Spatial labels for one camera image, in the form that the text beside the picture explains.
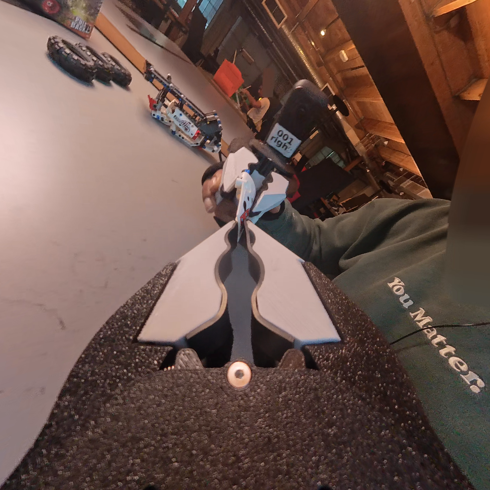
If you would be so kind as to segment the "orange crate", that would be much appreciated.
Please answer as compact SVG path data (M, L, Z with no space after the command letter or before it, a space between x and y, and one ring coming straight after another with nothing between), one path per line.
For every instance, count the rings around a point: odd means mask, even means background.
M239 68L227 59L214 74L213 81L227 97L232 97L244 82Z

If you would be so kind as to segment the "white spotted toy panel assembly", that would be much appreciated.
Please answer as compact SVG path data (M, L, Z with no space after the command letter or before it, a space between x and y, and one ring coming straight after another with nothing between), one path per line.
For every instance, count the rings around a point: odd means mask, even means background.
M242 171L242 173L237 177L235 181L235 188L237 198L235 220L237 223L237 242L239 242L244 229L244 223L249 216L256 194L255 183L249 170Z

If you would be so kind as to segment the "printed toy set box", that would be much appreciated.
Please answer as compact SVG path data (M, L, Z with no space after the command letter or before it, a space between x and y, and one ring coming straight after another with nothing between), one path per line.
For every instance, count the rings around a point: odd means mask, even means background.
M49 18L88 40L103 1L36 1L36 4Z

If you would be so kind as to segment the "black toy tyre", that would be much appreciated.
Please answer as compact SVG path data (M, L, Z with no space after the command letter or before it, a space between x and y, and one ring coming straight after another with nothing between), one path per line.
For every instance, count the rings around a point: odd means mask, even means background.
M113 75L106 59L90 46L83 45L80 42L76 43L76 46L93 62L95 67L95 79L102 83L109 84L113 80Z
M95 62L80 46L52 35L47 39L47 54L64 71L78 80L91 83L96 76Z
M107 64L107 67L111 73L112 81L120 87L129 87L130 83L132 82L131 72L113 55L107 52L102 52L101 57Z

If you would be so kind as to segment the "person's right hand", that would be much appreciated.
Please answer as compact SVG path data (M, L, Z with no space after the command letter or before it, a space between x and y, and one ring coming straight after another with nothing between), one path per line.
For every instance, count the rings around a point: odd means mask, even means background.
M223 166L223 163L214 163L206 168L201 179L201 194L205 211L213 214L216 218L227 220L227 218L224 218L224 205L218 205L216 201L216 193L221 184Z

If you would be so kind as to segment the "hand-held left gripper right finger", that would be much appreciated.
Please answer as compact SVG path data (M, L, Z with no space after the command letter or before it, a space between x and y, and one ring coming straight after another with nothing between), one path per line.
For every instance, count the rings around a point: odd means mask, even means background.
M340 342L305 262L251 222L244 225L251 297L252 344L258 349L301 349Z

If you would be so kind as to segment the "person's right forearm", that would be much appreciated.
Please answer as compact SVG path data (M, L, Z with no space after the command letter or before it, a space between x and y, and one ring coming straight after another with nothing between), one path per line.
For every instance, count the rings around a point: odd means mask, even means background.
M355 266L365 266L370 248L364 242L370 235L371 218L365 206L321 221L301 215L284 201L274 213L264 213L256 225L333 279Z

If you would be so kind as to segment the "partly built toy vehicle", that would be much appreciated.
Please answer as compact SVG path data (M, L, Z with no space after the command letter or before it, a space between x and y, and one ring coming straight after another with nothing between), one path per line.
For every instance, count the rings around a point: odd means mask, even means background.
M151 116L188 146L221 158L223 126L217 112L203 112L175 86L171 75L164 77L149 61L145 62L144 77L160 88L155 97L148 96Z

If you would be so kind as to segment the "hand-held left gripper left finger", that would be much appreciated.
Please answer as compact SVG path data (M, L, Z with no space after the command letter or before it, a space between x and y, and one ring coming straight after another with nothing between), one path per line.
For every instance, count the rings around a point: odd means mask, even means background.
M137 340L146 344L190 346L193 338L224 315L227 291L219 266L231 250L229 222L176 263L167 285Z

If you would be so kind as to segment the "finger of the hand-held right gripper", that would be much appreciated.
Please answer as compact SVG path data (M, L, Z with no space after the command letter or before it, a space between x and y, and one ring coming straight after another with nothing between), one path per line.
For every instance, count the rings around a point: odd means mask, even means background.
M230 153L224 162L223 173L220 182L220 191L231 193L235 188L237 178L249 165L254 163L254 153L247 148L240 148L235 153Z
M248 220L256 223L260 217L279 206L285 199L290 181L283 175L273 171L258 189L248 214Z

